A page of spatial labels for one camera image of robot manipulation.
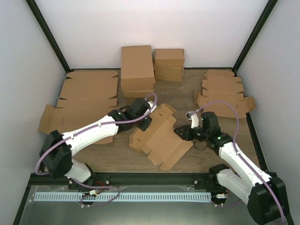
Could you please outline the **small cardboard box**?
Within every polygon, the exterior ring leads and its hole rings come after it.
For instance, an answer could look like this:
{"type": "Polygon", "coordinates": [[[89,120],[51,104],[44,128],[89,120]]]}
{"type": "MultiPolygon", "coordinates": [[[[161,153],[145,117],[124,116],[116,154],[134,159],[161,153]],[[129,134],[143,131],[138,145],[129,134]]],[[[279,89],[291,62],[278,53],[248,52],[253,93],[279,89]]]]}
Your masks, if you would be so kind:
{"type": "Polygon", "coordinates": [[[161,104],[151,113],[149,127],[145,131],[137,128],[129,137],[129,146],[146,155],[162,171],[171,170],[193,146],[191,141],[182,140],[174,133],[175,112],[169,104],[161,104]]]}

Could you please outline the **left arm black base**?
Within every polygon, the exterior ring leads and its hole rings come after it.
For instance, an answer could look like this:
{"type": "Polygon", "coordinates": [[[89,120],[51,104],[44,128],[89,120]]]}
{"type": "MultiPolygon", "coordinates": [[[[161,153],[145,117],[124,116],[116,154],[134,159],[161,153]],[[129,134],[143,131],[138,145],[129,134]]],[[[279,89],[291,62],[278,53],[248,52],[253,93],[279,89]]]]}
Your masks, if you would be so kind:
{"type": "Polygon", "coordinates": [[[80,190],[80,191],[91,191],[91,190],[108,190],[110,188],[113,188],[113,186],[110,185],[109,180],[105,178],[104,180],[101,180],[101,177],[98,176],[98,174],[93,174],[91,177],[89,177],[86,181],[80,182],[73,178],[69,179],[69,185],[68,188],[71,190],[80,190]]]}

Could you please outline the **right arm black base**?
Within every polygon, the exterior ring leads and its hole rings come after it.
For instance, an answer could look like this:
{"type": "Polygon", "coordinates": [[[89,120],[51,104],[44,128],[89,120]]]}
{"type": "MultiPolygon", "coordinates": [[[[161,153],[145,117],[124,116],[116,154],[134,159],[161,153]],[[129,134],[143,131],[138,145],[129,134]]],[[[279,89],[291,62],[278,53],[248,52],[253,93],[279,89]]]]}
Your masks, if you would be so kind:
{"type": "Polygon", "coordinates": [[[193,181],[195,190],[205,190],[206,192],[225,192],[227,190],[217,181],[216,172],[197,173],[193,175],[193,181]]]}

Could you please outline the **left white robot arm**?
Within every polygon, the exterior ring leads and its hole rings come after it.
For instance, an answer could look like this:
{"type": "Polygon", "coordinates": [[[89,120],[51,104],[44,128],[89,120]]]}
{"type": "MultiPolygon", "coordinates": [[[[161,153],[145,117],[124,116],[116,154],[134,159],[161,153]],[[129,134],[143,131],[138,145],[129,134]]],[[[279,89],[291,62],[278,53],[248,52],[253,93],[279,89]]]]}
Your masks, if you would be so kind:
{"type": "Polygon", "coordinates": [[[85,147],[107,137],[132,128],[145,131],[152,119],[150,114],[157,107],[155,101],[137,98],[131,105],[110,111],[100,120],[71,132],[50,132],[40,151],[39,163],[44,164],[52,178],[69,177],[85,189],[95,186],[96,176],[90,166],[73,157],[85,147]]]}

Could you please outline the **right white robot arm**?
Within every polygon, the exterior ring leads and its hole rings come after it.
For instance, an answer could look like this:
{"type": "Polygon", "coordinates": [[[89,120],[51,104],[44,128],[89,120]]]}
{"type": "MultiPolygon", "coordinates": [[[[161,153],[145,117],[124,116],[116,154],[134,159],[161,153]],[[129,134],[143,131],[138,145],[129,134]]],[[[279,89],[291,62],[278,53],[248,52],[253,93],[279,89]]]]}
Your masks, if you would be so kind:
{"type": "Polygon", "coordinates": [[[256,166],[233,138],[221,131],[214,112],[201,114],[202,125],[197,114],[188,112],[187,117],[191,125],[175,128],[175,134],[185,141],[206,142],[209,149],[228,163],[210,168],[209,185],[214,189],[223,186],[233,192],[246,204],[250,216],[259,225],[284,220],[289,213],[284,182],[256,166]]]}

